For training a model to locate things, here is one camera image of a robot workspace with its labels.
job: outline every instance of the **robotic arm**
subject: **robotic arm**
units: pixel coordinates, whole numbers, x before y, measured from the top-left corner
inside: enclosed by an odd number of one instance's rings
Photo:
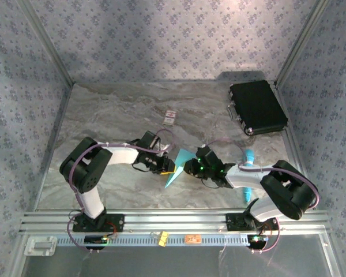
[[[251,187],[266,191],[268,196],[255,199],[244,212],[246,223],[253,227],[280,215],[298,220],[317,200],[317,188],[284,160],[266,167],[265,172],[258,167],[246,169],[233,163],[224,164],[208,146],[198,148],[196,157],[184,167],[186,173],[196,178],[210,178],[221,188]]]
[[[69,182],[72,167],[78,157],[97,144],[92,138],[86,137],[64,160],[59,170],[67,182]],[[148,171],[154,174],[175,172],[175,164],[165,155],[164,150],[160,151],[159,154],[144,151],[158,150],[161,147],[160,138],[155,134],[147,131],[141,139],[129,141],[124,146],[95,147],[80,160],[74,169],[72,175],[73,189],[76,190],[77,200],[83,209],[83,214],[80,217],[82,217],[82,221],[88,222],[94,231],[101,230],[106,223],[106,209],[100,199],[96,185],[108,165],[124,163],[134,166],[142,163],[148,168]]]
[[[61,164],[60,172],[67,182],[75,161],[96,144],[97,142],[91,138],[83,139]],[[108,216],[96,187],[108,165],[126,163],[134,166],[143,163],[154,174],[175,172],[175,164],[166,153],[148,151],[157,149],[158,145],[160,138],[146,132],[142,139],[130,141],[122,148],[109,145],[107,149],[94,147],[76,165],[72,183],[83,208],[83,214],[79,217],[83,222],[88,222],[92,231],[103,231]],[[237,222],[233,223],[235,227],[247,226],[256,230],[263,222],[280,215],[298,220],[312,203],[315,203],[314,206],[317,204],[317,188],[311,186],[310,181],[284,160],[279,160],[271,169],[245,169],[234,163],[223,163],[208,146],[205,146],[198,148],[196,158],[186,162],[184,171],[199,179],[210,178],[221,188],[251,187],[263,189],[268,194],[251,202]]]

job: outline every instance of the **black briefcase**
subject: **black briefcase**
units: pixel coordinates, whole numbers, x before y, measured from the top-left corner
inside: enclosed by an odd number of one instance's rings
[[[248,136],[277,132],[285,129],[288,118],[267,81],[235,84],[230,86],[232,105],[237,120]]]

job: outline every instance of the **blue plastic piece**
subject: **blue plastic piece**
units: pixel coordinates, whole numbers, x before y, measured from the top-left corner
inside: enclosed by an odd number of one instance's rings
[[[177,158],[174,161],[176,170],[174,173],[169,175],[165,188],[167,188],[175,180],[175,178],[177,178],[182,173],[186,161],[193,159],[194,157],[196,157],[196,154],[194,153],[191,153],[183,148],[179,150]]]
[[[245,150],[244,165],[245,166],[253,166],[254,162],[254,152],[251,149]],[[243,197],[245,198],[245,202],[248,203],[251,200],[252,189],[251,188],[243,188]]]

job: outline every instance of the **gray marble floor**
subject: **gray marble floor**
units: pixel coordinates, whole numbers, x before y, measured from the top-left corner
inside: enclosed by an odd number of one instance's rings
[[[179,148],[197,147],[220,137],[230,137],[255,153],[255,164],[288,159],[280,133],[256,137],[243,134],[227,112],[228,83],[128,83],[75,85],[56,142],[38,209],[77,208],[73,192],[59,173],[59,166],[86,136],[97,141],[124,142],[141,138],[146,130],[156,132],[166,110],[177,112],[175,159]],[[169,134],[161,133],[162,143]],[[215,143],[212,149],[223,162],[238,162],[241,151],[233,144]],[[167,176],[141,173],[130,165],[107,167],[99,193],[109,209],[121,208],[242,208],[242,189],[209,189],[187,174],[164,189]],[[262,196],[253,191],[253,198]]]

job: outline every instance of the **patterned wallpaper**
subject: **patterned wallpaper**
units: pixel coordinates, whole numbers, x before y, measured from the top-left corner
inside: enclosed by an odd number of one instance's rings
[[[33,208],[67,93],[14,0],[0,0],[0,276]]]
[[[346,0],[332,1],[282,92],[346,263]]]
[[[32,2],[71,78],[110,83],[247,70],[275,80],[315,0]]]

